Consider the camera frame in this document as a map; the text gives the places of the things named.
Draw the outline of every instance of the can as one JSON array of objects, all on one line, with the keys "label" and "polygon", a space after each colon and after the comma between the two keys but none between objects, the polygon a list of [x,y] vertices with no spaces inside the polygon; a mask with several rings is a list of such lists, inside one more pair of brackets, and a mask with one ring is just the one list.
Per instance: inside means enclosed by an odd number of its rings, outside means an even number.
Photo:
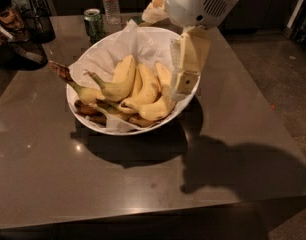
[{"label": "can", "polygon": [[99,9],[91,8],[84,11],[84,24],[91,44],[95,44],[106,36],[103,19]]}]

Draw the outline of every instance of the banana bunch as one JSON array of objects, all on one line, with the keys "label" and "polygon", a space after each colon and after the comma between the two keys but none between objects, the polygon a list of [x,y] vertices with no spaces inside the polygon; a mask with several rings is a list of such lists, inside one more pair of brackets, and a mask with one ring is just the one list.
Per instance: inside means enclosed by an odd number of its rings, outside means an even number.
[{"label": "banana bunch", "polygon": [[99,89],[78,85],[63,65],[50,61],[49,67],[78,94],[76,113],[101,125],[113,116],[139,127],[150,127],[167,117],[176,105],[170,94],[171,72],[158,61],[154,65],[155,75],[146,64],[127,55],[117,63],[111,82],[86,70]]}]

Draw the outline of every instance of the floor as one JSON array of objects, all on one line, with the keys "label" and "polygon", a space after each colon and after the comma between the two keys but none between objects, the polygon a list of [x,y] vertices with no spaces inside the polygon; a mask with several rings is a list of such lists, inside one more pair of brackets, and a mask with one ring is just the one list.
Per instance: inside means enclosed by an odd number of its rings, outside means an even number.
[{"label": "floor", "polygon": [[[225,37],[306,156],[306,51],[280,33]],[[0,239],[306,240],[306,197],[5,230]]]},{"label": "floor", "polygon": [[[306,48],[277,32],[225,37],[306,156]],[[272,229],[269,239],[306,240],[306,208]]]}]

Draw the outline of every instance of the gray table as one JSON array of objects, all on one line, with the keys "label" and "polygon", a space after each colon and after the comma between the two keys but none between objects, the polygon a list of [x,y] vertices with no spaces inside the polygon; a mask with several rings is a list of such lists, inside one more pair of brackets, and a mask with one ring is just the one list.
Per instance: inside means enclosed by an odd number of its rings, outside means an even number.
[{"label": "gray table", "polygon": [[[89,47],[83,19],[52,22],[56,39],[45,51],[69,65]],[[192,104],[139,136],[90,131],[56,74],[19,71],[0,98],[0,229],[305,196],[305,157],[220,32],[211,33]]]}]

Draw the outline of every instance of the bowl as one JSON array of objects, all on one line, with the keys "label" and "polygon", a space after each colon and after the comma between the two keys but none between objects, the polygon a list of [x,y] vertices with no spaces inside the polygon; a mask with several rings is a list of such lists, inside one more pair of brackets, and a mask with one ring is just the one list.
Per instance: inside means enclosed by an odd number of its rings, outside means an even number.
[{"label": "bowl", "polygon": [[[84,74],[85,69],[96,72],[104,80],[110,81],[112,80],[116,63],[128,54],[133,54],[137,62],[143,62],[152,69],[154,68],[154,63],[158,60],[173,72],[170,43],[173,39],[179,39],[179,37],[177,33],[167,29],[138,27],[135,23],[129,23],[122,31],[105,37],[85,51],[69,67],[72,78],[82,86],[99,88],[89,76]],[[168,117],[147,128],[141,128],[119,120],[118,123],[114,121],[114,125],[108,124],[107,127],[91,122],[76,114],[74,102],[78,99],[78,96],[69,85],[66,87],[66,96],[73,115],[87,128],[107,135],[129,136],[153,131],[176,118],[194,97],[198,84],[199,82],[190,95],[177,102]]]}]

